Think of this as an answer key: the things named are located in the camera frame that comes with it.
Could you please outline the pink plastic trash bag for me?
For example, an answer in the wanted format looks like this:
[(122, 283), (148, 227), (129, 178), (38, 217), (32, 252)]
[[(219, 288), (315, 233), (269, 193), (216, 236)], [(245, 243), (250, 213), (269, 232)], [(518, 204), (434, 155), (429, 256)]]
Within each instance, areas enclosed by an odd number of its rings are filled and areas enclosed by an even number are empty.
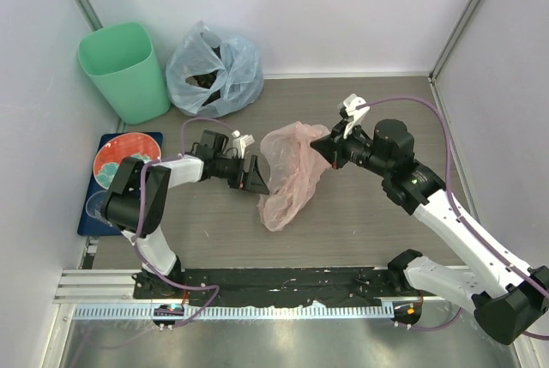
[(269, 231), (282, 230), (313, 197), (330, 165), (311, 143), (328, 134), (322, 124), (295, 122), (262, 139), (260, 151), (269, 165), (269, 194), (260, 197), (257, 207)]

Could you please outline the green plastic trash bin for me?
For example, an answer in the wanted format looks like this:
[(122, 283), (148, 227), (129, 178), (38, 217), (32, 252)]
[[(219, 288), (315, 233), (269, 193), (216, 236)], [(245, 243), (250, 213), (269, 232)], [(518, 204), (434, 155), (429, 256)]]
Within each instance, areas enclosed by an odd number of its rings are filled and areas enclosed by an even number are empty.
[(126, 124), (141, 124), (171, 107), (154, 45), (136, 22), (103, 27), (81, 40), (82, 70)]

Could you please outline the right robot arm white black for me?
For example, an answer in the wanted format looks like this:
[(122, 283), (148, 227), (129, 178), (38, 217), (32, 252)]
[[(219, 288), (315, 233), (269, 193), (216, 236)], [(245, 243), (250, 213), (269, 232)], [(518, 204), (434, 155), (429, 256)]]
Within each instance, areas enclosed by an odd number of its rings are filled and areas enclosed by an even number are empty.
[(406, 250), (388, 265), (392, 292), (426, 291), (446, 299), (504, 345), (547, 313), (548, 268), (533, 268), (515, 256), (460, 206), (447, 184), (416, 160), (414, 138), (403, 122), (384, 119), (368, 136), (342, 120), (311, 148), (334, 169), (352, 162), (380, 176), (388, 199), (433, 230), (468, 266), (448, 268)]

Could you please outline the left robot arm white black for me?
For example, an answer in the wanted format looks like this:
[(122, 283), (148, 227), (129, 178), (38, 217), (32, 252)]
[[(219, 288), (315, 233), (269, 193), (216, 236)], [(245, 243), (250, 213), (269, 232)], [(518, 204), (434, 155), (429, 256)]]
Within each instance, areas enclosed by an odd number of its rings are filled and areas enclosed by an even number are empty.
[(184, 288), (181, 262), (161, 229), (168, 191), (219, 178), (231, 189), (267, 195), (257, 157), (245, 157), (253, 143), (253, 136), (237, 130), (229, 136), (204, 130), (189, 152), (173, 159), (144, 162), (126, 157), (121, 162), (100, 214), (133, 246), (142, 263), (137, 276), (152, 281), (163, 298), (174, 298)]

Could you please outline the blue plastic bag with trash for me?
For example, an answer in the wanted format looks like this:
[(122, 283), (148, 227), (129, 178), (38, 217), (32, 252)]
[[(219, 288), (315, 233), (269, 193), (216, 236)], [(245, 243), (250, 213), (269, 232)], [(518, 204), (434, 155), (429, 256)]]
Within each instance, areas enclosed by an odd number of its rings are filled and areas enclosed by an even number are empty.
[(258, 99), (262, 55), (250, 39), (199, 21), (169, 59), (166, 83), (172, 104), (184, 114), (220, 118)]

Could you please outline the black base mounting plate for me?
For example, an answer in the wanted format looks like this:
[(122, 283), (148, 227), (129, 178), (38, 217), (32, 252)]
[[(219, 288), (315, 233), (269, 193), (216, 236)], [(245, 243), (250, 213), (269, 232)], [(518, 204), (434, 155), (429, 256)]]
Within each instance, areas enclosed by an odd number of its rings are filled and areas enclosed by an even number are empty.
[(220, 290), (211, 303), (217, 307), (296, 308), (315, 301), (328, 307), (379, 305), (385, 297), (418, 297), (387, 269), (353, 268), (188, 268), (178, 284), (183, 290), (142, 270), (132, 275), (134, 299), (187, 299), (202, 306), (211, 297), (207, 286)]

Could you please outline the clear plastic cup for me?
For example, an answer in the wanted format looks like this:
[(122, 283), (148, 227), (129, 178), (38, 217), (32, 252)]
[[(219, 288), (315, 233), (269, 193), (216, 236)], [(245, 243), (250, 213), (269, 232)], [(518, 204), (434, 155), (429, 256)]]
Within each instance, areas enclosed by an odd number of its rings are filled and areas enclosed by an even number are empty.
[(112, 223), (106, 220), (100, 212), (102, 203), (106, 199), (106, 195), (106, 190), (100, 190), (93, 193), (86, 201), (85, 211), (88, 217), (97, 220), (104, 225), (112, 226)]

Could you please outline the aluminium frame post back right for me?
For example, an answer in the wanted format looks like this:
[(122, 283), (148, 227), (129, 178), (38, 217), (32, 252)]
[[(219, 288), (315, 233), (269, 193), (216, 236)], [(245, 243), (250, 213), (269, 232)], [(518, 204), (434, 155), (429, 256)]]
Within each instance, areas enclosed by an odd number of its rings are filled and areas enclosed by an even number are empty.
[(472, 23), (477, 11), (484, 0), (468, 0), (464, 10), (462, 11), (456, 25), (452, 29), (449, 38), (447, 39), (444, 47), (437, 58), (430, 74), (429, 80), (434, 83), (437, 78), (442, 74), (447, 62), (451, 58), (453, 52), (461, 41), (464, 33)]

